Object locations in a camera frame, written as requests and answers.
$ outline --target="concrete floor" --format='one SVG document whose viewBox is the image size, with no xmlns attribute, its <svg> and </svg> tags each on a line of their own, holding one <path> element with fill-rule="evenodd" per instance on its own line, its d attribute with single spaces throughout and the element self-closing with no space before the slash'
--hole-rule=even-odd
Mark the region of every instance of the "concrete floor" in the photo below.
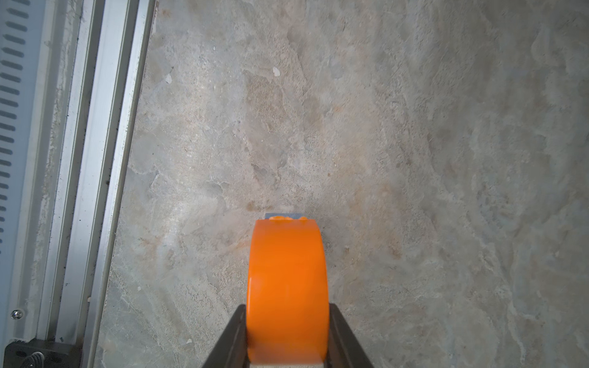
<svg viewBox="0 0 589 368">
<path fill-rule="evenodd" d="M 160 0 L 97 367 L 199 367 L 265 212 L 375 367 L 589 366 L 589 4 Z"/>
</svg>

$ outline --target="black plastic part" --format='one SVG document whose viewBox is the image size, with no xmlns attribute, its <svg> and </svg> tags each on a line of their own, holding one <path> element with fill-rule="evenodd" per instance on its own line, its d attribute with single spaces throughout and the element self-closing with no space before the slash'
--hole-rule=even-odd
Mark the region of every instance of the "black plastic part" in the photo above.
<svg viewBox="0 0 589 368">
<path fill-rule="evenodd" d="M 248 368 L 246 306 L 235 309 L 221 337 L 203 364 L 203 368 Z"/>
<path fill-rule="evenodd" d="M 329 339 L 324 368 L 373 368 L 339 308 L 329 304 Z"/>
<path fill-rule="evenodd" d="M 37 339 L 27 343 L 17 341 L 4 349 L 4 368 L 20 368 L 35 352 L 43 354 L 45 368 L 78 368 L 82 356 L 81 349 L 72 345 Z"/>
</svg>

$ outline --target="metal plate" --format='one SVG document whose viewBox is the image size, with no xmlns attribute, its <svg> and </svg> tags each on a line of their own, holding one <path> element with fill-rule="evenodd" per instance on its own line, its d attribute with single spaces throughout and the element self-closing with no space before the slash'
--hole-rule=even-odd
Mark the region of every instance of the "metal plate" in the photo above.
<svg viewBox="0 0 589 368">
<path fill-rule="evenodd" d="M 10 285 L 17 250 L 22 194 L 35 98 L 45 2 L 10 0 L 0 10 L 0 337 L 6 341 Z"/>
</svg>

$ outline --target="orange object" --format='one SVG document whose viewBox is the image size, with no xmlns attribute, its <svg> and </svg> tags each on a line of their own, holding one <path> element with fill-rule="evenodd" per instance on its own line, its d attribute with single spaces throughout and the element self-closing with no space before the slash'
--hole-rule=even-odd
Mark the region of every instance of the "orange object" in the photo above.
<svg viewBox="0 0 589 368">
<path fill-rule="evenodd" d="M 319 364 L 327 354 L 329 296 L 315 220 L 257 220 L 247 279 L 252 364 Z"/>
</svg>

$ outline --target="screw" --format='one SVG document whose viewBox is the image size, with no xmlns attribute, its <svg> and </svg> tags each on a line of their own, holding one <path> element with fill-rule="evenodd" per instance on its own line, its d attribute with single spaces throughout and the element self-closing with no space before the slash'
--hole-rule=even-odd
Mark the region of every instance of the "screw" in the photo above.
<svg viewBox="0 0 589 368">
<path fill-rule="evenodd" d="M 24 313 L 20 309 L 15 309 L 10 314 L 10 316 L 12 317 L 13 320 L 19 320 L 22 318 L 23 315 L 24 315 Z"/>
</svg>

